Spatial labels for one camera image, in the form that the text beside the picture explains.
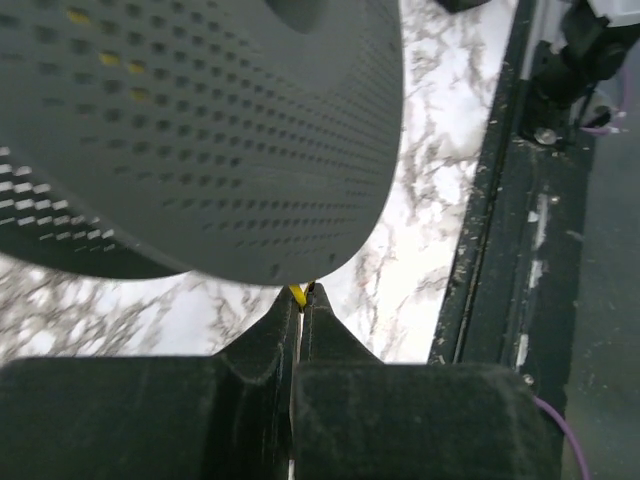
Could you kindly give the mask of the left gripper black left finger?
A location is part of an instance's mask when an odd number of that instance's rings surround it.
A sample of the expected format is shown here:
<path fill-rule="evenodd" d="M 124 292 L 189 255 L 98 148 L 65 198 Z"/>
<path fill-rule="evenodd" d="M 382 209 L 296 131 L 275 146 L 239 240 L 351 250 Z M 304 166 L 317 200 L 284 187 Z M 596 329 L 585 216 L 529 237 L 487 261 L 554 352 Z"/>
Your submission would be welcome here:
<path fill-rule="evenodd" d="M 212 356 L 33 357 L 1 370 L 5 479 L 284 479 L 297 302 Z"/>

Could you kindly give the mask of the grey cable spool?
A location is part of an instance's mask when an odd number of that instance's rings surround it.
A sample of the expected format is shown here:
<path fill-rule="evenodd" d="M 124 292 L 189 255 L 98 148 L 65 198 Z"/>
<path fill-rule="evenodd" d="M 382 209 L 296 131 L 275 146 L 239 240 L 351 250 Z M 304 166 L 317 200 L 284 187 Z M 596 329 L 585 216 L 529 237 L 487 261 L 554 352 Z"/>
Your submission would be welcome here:
<path fill-rule="evenodd" d="M 318 279 L 378 222 L 402 112 L 395 1 L 5 1 L 1 250 Z"/>

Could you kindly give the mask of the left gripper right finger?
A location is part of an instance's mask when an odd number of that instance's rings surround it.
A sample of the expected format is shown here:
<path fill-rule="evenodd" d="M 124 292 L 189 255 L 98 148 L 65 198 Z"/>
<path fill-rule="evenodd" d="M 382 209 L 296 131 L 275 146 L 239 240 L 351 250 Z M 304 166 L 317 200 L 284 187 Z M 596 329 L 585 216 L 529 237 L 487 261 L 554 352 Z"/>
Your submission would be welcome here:
<path fill-rule="evenodd" d="M 299 479 L 555 479 L 548 425 L 496 364 L 387 364 L 315 285 L 292 385 Z"/>

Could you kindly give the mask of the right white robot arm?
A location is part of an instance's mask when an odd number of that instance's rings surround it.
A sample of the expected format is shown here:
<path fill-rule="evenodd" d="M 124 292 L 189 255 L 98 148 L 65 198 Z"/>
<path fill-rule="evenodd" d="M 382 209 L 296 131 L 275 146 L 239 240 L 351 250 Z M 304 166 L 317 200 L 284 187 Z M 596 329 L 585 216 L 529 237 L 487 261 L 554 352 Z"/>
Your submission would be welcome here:
<path fill-rule="evenodd" d="M 610 79 L 639 40 L 637 1 L 574 1 L 559 23 L 564 45 L 532 76 L 536 95 L 568 107 Z"/>

